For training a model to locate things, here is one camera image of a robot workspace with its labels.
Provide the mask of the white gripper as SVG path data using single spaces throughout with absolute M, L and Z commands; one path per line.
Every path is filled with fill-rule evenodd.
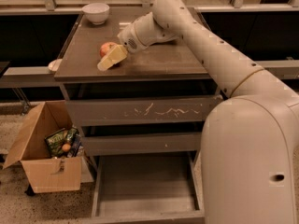
M 97 68 L 100 71 L 106 71 L 114 64 L 126 59 L 128 51 L 137 53 L 153 44 L 170 42 L 177 38 L 176 35 L 161 27 L 155 21 L 153 13 L 150 12 L 119 32 L 118 39 L 121 45 L 116 44 L 104 57 L 101 57 Z

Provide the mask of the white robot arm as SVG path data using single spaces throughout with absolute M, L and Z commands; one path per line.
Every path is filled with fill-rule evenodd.
M 181 38 L 224 92 L 201 136 L 206 224 L 297 224 L 293 152 L 299 145 L 299 95 L 198 23 L 181 0 L 156 0 L 97 65 Z

